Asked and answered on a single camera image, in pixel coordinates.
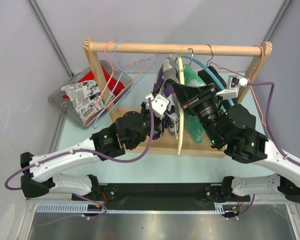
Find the purple camouflage trousers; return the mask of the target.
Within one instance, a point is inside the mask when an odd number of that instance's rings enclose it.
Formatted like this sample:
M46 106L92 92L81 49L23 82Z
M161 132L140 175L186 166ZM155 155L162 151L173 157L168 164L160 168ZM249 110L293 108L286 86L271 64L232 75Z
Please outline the purple camouflage trousers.
M154 95L160 94L168 99L169 106L164 113L163 119L154 128L153 140L159 139L165 130L168 130L171 136L177 136L179 133L180 110L179 102L172 86L174 83L180 83L179 72L175 60L172 57L167 57L158 71L152 93Z

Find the cream wooden hanger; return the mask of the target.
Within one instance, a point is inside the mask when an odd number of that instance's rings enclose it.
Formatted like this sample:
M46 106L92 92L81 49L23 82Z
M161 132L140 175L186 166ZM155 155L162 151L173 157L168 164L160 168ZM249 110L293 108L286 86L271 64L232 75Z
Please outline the cream wooden hanger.
M184 75L184 65L182 56L177 55L178 71L179 71L179 82L181 85L185 84L185 75ZM185 113L182 107L179 107L179 132L178 132L178 144L177 144L177 155L179 156L182 151L183 142L184 142L184 128L185 128Z

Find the red trousers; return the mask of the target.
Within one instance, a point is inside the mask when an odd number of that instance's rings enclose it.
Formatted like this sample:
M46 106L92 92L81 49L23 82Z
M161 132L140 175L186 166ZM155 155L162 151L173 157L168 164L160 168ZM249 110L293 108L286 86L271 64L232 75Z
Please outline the red trousers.
M109 79L109 77L111 76L104 67L102 67L102 71L104 74L104 77L106 79L106 81L110 81L110 83L108 84L108 88L112 91L113 88L115 87L115 84L117 83L117 79L112 77L111 79ZM94 80L94 74L92 71L90 71L89 73L87 73L83 78L81 78L77 83L81 83L81 82L86 82L86 81L90 81L90 80ZM123 90L125 87L123 85L122 82L119 82L118 85L115 87L113 93L115 96L117 96L121 90Z

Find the light blue wire hanger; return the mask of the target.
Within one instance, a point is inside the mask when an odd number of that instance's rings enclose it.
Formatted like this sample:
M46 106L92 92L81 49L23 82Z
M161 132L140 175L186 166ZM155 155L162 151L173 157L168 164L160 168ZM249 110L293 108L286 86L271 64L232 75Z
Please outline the light blue wire hanger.
M109 94L109 97L107 98L107 100L105 101L104 103L104 106L103 106L103 109L100 111L100 113L93 119L94 122L93 122L93 125L92 127L94 129L96 129L97 127L95 126L95 124L97 123L98 119L100 118L100 116L105 112L105 110L107 110L107 107L109 107L117 98L120 98L120 96L123 94L123 92L125 92L125 94L123 95L123 97L125 95L128 94L128 92L135 86L134 84L134 81L136 79L138 79L139 77L142 78L147 72L149 69L151 69L154 65L154 63L158 60L158 55L157 54L151 54L150 56L146 57L145 59L140 59L140 60L137 60L135 62L132 62L132 63L129 63L127 65L123 65L122 62L119 60L118 56L117 56L117 53L116 53L116 50L117 50L117 47L119 44L121 43L124 43L123 41L119 41L116 43L116 45L114 46L114 56L120 66L120 75L118 77L118 79L116 80L115 82L115 85L113 87L113 89L111 90L110 94ZM154 60L136 77L134 78L128 85L127 87L124 87L122 88L121 90L116 90L121 78L122 78L122 75L123 73L126 71L126 70L129 70L133 67L135 67L136 65L139 65L145 61L149 61L151 59ZM111 113L111 110L113 109L114 107L112 106L110 108L110 110L107 110L107 113L106 113L106 116L109 115Z

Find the black white print trousers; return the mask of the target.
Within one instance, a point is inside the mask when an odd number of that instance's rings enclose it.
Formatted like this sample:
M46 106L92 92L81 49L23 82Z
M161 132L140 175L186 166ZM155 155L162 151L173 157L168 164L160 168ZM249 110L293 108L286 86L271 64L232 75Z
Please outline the black white print trousers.
M86 80L61 88L71 101L79 118L84 122L91 112L96 108L101 91L95 80Z

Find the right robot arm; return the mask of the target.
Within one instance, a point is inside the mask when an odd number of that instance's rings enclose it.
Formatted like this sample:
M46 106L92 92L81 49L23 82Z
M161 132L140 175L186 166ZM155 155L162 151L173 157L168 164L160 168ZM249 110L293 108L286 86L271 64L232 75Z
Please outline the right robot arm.
M300 159L280 152L274 141L258 132L254 115L241 104L222 111L213 84L192 87L174 83L172 88L183 111L199 120L212 148L225 147L224 153L234 161L273 171L272 175L262 177L224 177L220 194L225 200L280 195L300 204Z

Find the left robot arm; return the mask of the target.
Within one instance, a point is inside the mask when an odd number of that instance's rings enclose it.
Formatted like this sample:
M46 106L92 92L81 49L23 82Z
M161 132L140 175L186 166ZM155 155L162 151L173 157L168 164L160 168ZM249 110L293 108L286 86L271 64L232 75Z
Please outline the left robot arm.
M143 102L140 112L126 112L109 127L64 151L41 156L22 153L20 166L23 175L20 185L24 196L38 198L48 193L61 192L86 196L90 200L97 199L101 188L95 176L76 177L62 174L62 171L94 161L111 160L119 163L119 156L149 140L145 149L147 152L168 105L155 99Z

